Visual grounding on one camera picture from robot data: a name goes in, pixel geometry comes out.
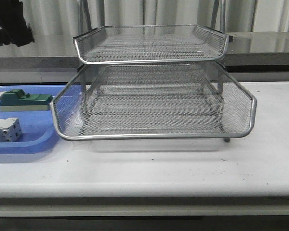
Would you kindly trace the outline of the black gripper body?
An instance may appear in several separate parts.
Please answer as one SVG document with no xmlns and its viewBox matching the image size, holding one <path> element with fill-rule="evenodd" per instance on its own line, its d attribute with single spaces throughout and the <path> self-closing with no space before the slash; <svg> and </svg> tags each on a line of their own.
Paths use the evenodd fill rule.
<svg viewBox="0 0 289 231">
<path fill-rule="evenodd" d="M 3 45 L 21 47 L 34 42 L 23 11 L 23 3 L 19 0 L 0 0 L 0 42 Z"/>
</svg>

